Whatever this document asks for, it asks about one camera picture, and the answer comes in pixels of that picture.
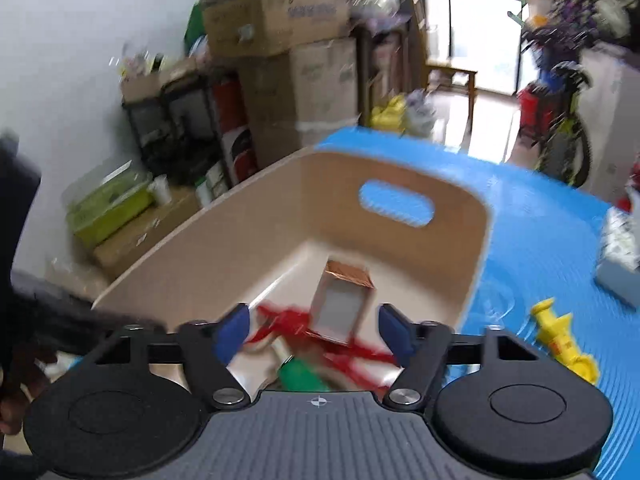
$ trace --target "box handle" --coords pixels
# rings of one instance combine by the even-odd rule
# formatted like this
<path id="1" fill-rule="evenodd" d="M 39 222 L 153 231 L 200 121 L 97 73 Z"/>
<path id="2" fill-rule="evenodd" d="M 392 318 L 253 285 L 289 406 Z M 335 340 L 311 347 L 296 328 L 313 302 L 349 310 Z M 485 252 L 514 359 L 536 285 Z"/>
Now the box handle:
<path id="1" fill-rule="evenodd" d="M 362 208 L 412 227 L 424 227 L 433 219 L 433 202 L 405 187 L 382 180 L 367 180 L 358 192 Z"/>

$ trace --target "blue table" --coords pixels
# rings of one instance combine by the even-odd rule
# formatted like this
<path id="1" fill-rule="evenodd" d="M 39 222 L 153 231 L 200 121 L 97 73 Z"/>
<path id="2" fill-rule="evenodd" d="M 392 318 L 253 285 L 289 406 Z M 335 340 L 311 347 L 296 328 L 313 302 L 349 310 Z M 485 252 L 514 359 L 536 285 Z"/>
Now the blue table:
<path id="1" fill-rule="evenodd" d="M 558 315 L 574 313 L 575 338 L 584 352 L 596 357 L 598 387 L 614 408 L 613 430 L 596 476 L 638 478 L 640 315 L 593 281 L 607 204 L 521 168 L 366 128 L 341 129 L 321 144 L 323 148 L 433 173 L 474 190 L 486 201 L 493 213 L 490 248 L 461 332 L 481 333 L 487 324 L 501 324 L 532 342 L 536 327 L 529 309 L 555 297 Z"/>

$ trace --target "white wall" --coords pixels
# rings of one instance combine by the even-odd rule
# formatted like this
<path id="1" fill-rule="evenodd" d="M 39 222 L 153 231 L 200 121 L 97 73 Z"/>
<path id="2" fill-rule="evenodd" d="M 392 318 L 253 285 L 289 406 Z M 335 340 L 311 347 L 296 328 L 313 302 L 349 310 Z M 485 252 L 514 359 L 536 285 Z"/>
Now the white wall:
<path id="1" fill-rule="evenodd" d="M 43 276 L 46 256 L 68 258 L 60 194 L 133 149 L 110 59 L 132 40 L 181 54 L 195 1 L 0 0 L 0 128 L 42 171 L 15 267 Z"/>

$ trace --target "tissue box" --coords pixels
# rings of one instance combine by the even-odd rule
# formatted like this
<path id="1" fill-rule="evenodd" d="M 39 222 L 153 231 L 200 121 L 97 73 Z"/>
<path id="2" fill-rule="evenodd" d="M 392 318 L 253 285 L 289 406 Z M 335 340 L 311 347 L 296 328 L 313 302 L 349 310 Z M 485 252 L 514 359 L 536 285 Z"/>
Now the tissue box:
<path id="1" fill-rule="evenodd" d="M 640 268 L 631 215 L 610 208 L 602 227 L 596 282 L 631 306 L 640 306 Z"/>

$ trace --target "green plastic container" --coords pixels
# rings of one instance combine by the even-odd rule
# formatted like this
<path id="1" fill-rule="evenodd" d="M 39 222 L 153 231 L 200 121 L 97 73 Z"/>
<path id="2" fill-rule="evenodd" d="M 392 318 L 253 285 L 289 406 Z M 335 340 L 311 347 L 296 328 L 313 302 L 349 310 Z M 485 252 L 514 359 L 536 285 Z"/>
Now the green plastic container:
<path id="1" fill-rule="evenodd" d="M 105 241 L 154 201 L 147 189 L 151 174 L 137 168 L 132 160 L 124 164 L 116 160 L 87 173 L 63 193 L 66 223 L 88 250 Z"/>

